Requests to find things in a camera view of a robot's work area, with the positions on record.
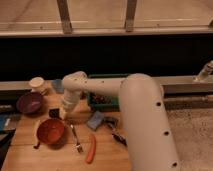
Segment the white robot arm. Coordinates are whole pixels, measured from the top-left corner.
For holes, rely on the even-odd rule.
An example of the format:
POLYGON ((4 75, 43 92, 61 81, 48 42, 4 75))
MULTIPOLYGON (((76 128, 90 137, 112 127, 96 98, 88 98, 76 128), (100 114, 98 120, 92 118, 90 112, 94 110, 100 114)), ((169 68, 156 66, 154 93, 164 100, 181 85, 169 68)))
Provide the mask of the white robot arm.
POLYGON ((118 98, 132 171, 181 171, 164 90, 152 77, 136 73, 93 79, 79 71, 65 76, 62 85, 67 113, 74 110, 83 91, 118 98))

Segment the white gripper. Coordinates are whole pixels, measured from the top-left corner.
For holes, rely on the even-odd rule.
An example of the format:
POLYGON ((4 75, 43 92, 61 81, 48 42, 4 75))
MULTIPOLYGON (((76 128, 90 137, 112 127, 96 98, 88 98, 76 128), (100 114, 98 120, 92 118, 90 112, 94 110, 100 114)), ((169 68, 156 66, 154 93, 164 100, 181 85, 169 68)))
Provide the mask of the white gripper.
POLYGON ((75 109, 76 105, 78 104, 81 98, 82 92, 81 91, 68 91, 65 90, 63 97, 61 99, 61 104, 63 109, 61 108, 59 111, 59 117, 62 120, 66 119, 66 112, 71 112, 75 109))

